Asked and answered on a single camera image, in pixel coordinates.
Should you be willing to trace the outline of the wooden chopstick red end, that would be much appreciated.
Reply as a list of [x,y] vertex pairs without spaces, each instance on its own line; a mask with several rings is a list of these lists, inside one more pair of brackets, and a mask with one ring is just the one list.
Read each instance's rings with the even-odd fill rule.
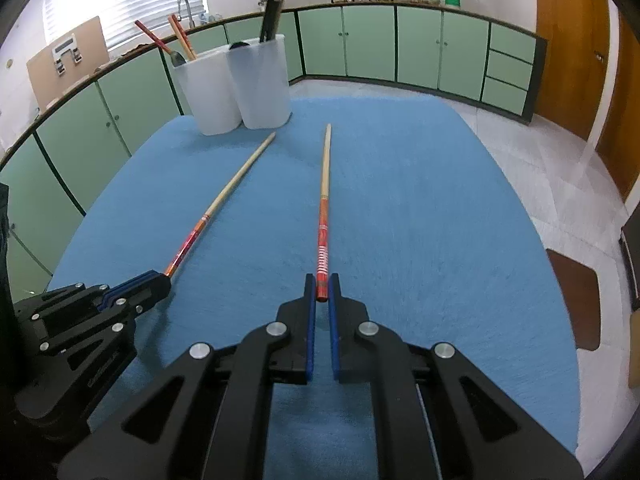
[[172,50],[170,47],[168,47],[167,44],[165,44],[163,42],[163,40],[161,40],[160,38],[158,38],[154,32],[151,32],[146,26],[145,24],[142,23],[142,21],[139,20],[135,20],[134,24],[137,26],[138,29],[140,29],[145,36],[149,37],[152,40],[153,44],[156,44],[157,47],[160,48],[160,50],[163,50],[164,52],[166,52],[168,54],[168,52],[170,50]]
[[318,223],[318,247],[317,247],[317,292],[316,297],[320,302],[326,302],[329,298],[329,197],[330,197],[330,166],[331,166],[331,140],[332,125],[326,125],[324,134],[321,181],[320,181],[320,207]]
[[233,175],[233,177],[226,183],[226,185],[222,188],[222,190],[218,193],[214,200],[209,204],[204,214],[202,214],[201,219],[196,222],[196,225],[194,226],[188,237],[184,240],[178,252],[175,254],[175,257],[171,260],[171,262],[165,269],[164,274],[168,278],[173,278],[174,275],[178,272],[180,266],[183,263],[183,260],[187,255],[189,255],[192,247],[195,245],[201,234],[205,231],[206,226],[208,226],[209,221],[216,216],[218,210],[222,207],[224,202],[228,200],[229,196],[248,173],[248,170],[253,167],[256,160],[260,156],[262,156],[262,153],[273,142],[276,135],[277,133],[273,131],[269,136],[265,138],[265,140],[262,141],[258,148],[256,148],[256,150],[250,155],[250,157],[244,162],[240,169]]
[[178,22],[175,14],[170,14],[168,16],[168,22],[169,25],[171,26],[172,30],[174,31],[174,34],[176,35],[176,38],[178,39],[178,41],[181,44],[181,47],[183,48],[184,53],[186,54],[186,57],[188,58],[189,61],[195,61],[198,56],[196,55],[195,51],[193,50],[189,38],[188,36],[186,36],[186,32],[182,29],[180,23]]

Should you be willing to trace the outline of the green lower kitchen cabinets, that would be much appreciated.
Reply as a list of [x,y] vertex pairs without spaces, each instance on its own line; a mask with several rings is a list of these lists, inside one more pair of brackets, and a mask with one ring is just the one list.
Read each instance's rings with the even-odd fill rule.
[[336,79],[446,96],[530,122],[547,43],[528,30],[408,3],[326,4],[285,11],[279,37],[256,15],[204,26],[194,60],[173,66],[147,44],[56,99],[1,163],[9,189],[6,265],[15,300],[43,292],[81,219],[125,162],[181,115],[241,125],[276,107],[285,84]]

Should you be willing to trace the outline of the blue table mat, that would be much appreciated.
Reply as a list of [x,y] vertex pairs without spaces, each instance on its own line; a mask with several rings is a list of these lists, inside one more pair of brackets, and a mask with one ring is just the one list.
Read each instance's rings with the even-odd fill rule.
[[582,476],[548,256],[439,100],[300,100],[273,139],[176,118],[90,207],[54,284],[160,270],[248,158],[60,478]]

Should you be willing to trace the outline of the white two-compartment utensil holder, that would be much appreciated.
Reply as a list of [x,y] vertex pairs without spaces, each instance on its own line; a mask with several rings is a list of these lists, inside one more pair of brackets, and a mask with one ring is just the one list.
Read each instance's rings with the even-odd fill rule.
[[218,47],[174,69],[191,115],[206,136],[239,126],[277,129],[291,116],[285,36],[245,41],[249,47]]

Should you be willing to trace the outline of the brown cardboard box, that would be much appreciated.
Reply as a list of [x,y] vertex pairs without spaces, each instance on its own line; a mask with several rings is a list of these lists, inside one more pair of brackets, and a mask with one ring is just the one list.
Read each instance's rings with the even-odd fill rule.
[[53,41],[26,64],[40,110],[46,110],[109,60],[98,16]]

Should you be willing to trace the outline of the brown wooden chair seat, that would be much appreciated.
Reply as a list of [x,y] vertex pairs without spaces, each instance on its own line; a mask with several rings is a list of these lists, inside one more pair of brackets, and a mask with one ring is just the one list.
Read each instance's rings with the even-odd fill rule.
[[546,253],[562,290],[576,348],[596,351],[601,343],[600,289],[596,271],[550,248]]

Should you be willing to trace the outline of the metal spoon right compartment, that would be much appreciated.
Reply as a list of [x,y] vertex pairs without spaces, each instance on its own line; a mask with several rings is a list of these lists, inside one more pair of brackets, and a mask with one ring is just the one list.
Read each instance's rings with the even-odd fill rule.
[[235,50],[239,48],[249,47],[250,44],[247,41],[237,41],[233,44],[230,44],[229,50]]

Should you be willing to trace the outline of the chrome sink faucet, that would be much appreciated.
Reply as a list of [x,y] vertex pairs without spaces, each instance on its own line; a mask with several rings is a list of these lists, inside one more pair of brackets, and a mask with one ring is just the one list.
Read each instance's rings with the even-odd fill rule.
[[179,22],[186,22],[184,25],[187,29],[192,29],[195,27],[195,22],[193,18],[193,13],[189,0],[177,0],[177,20]]

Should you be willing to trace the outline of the brown wooden door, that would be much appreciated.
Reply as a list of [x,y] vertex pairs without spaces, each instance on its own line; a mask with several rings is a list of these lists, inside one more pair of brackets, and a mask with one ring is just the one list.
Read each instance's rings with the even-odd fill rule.
[[623,200],[631,193],[639,177],[639,40],[623,16],[620,21],[620,44],[612,101],[597,145]]
[[608,0],[537,0],[536,33],[547,52],[535,112],[586,140],[608,68]]

